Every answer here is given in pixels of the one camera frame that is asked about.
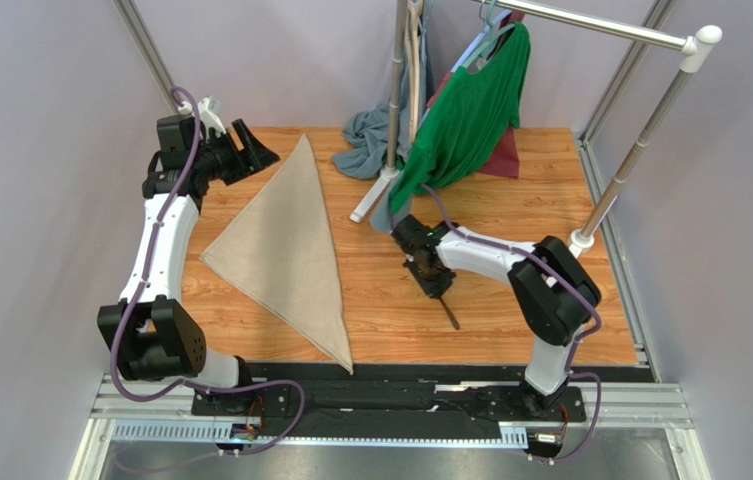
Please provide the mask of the dark wooden fork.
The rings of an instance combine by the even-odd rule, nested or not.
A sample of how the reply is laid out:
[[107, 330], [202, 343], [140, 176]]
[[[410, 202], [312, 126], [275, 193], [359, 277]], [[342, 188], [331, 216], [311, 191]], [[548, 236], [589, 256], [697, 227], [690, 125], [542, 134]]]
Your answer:
[[461, 330], [460, 322], [458, 321], [457, 317], [455, 316], [453, 311], [450, 309], [450, 307], [447, 305], [444, 298], [439, 298], [439, 303], [442, 306], [452, 328], [456, 331], [460, 331]]

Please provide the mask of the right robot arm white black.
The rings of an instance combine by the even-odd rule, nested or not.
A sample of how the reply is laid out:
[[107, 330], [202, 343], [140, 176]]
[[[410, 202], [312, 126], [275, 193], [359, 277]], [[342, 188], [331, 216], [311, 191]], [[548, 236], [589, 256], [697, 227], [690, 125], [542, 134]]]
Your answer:
[[441, 299], [459, 270], [510, 286], [534, 335], [525, 382], [542, 397], [560, 393], [576, 343], [598, 329], [586, 325], [599, 319], [602, 300], [596, 283], [561, 239], [506, 241], [448, 220], [429, 227], [412, 215], [401, 219], [391, 236], [406, 256], [404, 266], [429, 298]]

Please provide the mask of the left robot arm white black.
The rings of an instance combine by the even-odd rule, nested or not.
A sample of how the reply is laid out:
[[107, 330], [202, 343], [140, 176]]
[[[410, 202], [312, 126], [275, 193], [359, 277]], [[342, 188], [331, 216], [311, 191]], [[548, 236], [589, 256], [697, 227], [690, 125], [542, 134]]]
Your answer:
[[225, 133], [191, 114], [158, 120], [160, 148], [141, 192], [144, 226], [137, 258], [120, 299], [99, 309], [97, 326], [111, 370], [128, 381], [180, 381], [205, 392], [251, 384], [245, 361], [207, 344], [182, 304], [189, 240], [211, 182], [234, 184], [279, 161], [237, 119]]

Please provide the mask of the beige linen napkin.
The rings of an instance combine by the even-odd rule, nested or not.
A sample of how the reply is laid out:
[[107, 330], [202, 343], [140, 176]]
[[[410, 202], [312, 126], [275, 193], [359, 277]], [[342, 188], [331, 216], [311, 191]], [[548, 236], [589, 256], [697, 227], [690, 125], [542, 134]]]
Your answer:
[[307, 136], [299, 138], [281, 167], [200, 259], [344, 370], [353, 371], [339, 267]]

